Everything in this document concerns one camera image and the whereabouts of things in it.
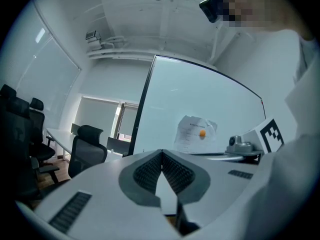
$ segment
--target white desk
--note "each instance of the white desk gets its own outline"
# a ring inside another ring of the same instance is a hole
[[[66,151],[71,154],[75,135],[67,130],[47,128],[46,131],[52,138],[54,138],[55,142],[62,147],[62,157],[63,160],[66,160]],[[108,155],[106,156],[105,162],[117,160],[120,158],[122,158],[122,154],[111,152],[110,150],[108,150]]]

